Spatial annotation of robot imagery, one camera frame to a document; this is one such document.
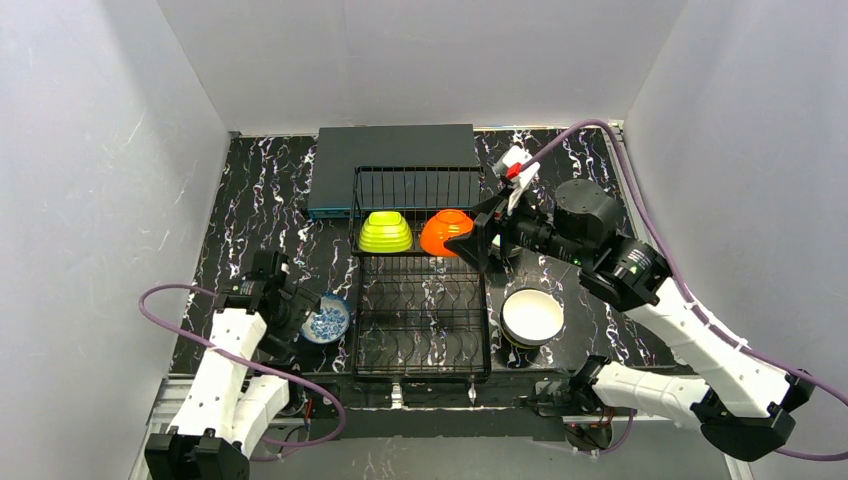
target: lime green bowl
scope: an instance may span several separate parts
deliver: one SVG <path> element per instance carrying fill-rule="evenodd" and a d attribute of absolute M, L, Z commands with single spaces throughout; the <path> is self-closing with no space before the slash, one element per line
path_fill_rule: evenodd
<path fill-rule="evenodd" d="M 412 247 L 412 230 L 398 212 L 368 215 L 359 234 L 359 248 L 370 253 L 399 253 Z"/>

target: dish rack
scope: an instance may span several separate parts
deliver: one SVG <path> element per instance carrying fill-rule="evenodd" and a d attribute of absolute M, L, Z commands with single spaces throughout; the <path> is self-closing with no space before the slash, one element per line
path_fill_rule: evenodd
<path fill-rule="evenodd" d="M 359 167 L 350 243 L 359 261 L 353 375 L 362 381 L 481 383 L 492 370 L 483 275 L 421 249 L 421 230 L 445 208 L 480 199 L 482 167 Z M 400 212 L 413 246 L 391 254 L 358 245 L 371 212 Z"/>

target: white wall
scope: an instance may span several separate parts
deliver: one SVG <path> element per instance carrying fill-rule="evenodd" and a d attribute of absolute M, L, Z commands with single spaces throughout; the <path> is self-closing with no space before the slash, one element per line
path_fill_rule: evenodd
<path fill-rule="evenodd" d="M 0 111 L 0 477 L 127 478 L 226 130 L 154 0 L 0 2 Z"/>
<path fill-rule="evenodd" d="M 622 119 L 685 0 L 159 0 L 228 130 Z"/>
<path fill-rule="evenodd" d="M 848 4 L 690 2 L 627 117 L 643 191 L 696 295 L 756 348 L 848 389 Z M 848 449 L 818 391 L 790 447 Z M 770 455 L 757 478 L 845 478 Z"/>

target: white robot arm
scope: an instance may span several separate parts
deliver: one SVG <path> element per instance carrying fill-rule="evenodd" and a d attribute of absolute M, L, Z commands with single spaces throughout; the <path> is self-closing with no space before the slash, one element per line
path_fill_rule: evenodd
<path fill-rule="evenodd" d="M 479 271 L 486 269 L 496 235 L 502 255 L 518 245 L 579 266 L 580 283 L 589 293 L 650 329 L 700 375 L 662 376 L 591 356 L 560 398 L 577 398 L 584 407 L 638 409 L 699 428 L 714 446 L 740 460 L 753 461 L 783 446 L 795 425 L 789 412 L 809 399 L 812 384 L 710 331 L 712 326 L 738 339 L 709 312 L 705 326 L 675 288 L 665 258 L 618 232 L 621 206 L 598 184 L 582 179 L 561 184 L 551 221 L 526 191 L 530 178 L 525 177 L 538 169 L 534 164 L 520 171 L 527 162 L 528 155 L 515 148 L 504 156 L 495 171 L 507 172 L 506 187 L 472 209 L 471 232 L 445 246 Z"/>
<path fill-rule="evenodd" d="M 166 433 L 144 450 L 154 479 L 246 478 L 249 458 L 274 416 L 289 404 L 289 382 L 254 376 L 242 393 L 247 367 L 220 351 L 250 360 L 257 348 L 274 351 L 276 333 L 291 334 L 319 307 L 320 297 L 286 284 L 288 257 L 259 250 L 250 270 L 215 297 L 215 345 L 203 354 L 185 402 Z"/>

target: black table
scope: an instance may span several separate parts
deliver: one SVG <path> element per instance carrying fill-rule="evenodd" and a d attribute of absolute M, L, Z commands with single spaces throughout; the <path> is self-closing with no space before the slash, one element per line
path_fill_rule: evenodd
<path fill-rule="evenodd" d="M 498 180 L 489 166 L 513 144 L 535 153 L 558 130 L 480 131 L 475 133 L 477 156 L 487 172 L 487 192 Z M 316 292 L 334 292 L 356 305 L 357 261 L 350 255 L 348 222 L 307 218 L 303 209 L 309 195 L 317 137 L 236 138 L 230 151 L 209 220 L 195 282 L 217 290 L 221 281 L 240 273 L 240 266 L 257 248 L 282 248 L 291 257 L 292 275 Z M 620 202 L 621 193 L 611 164 L 611 152 L 599 129 L 584 129 L 564 142 L 541 164 L 540 181 L 533 186 L 542 208 L 553 211 L 556 186 L 571 178 L 589 178 Z M 621 219 L 630 233 L 629 219 Z M 578 285 L 575 268 L 532 252 L 486 274 L 492 366 L 495 372 L 540 373 L 578 368 L 589 354 L 606 355 L 629 366 L 674 366 L 671 351 L 650 331 L 608 305 L 589 296 Z M 537 354 L 520 353 L 502 339 L 497 315 L 505 295 L 523 287 L 550 292 L 564 305 L 565 328 Z M 190 297 L 183 327 L 208 335 L 211 301 Z M 303 339 L 293 343 L 291 358 L 275 359 L 305 376 L 347 374 L 351 369 L 351 335 L 338 344 L 319 347 Z M 194 373 L 202 348 L 180 338 L 172 373 Z"/>

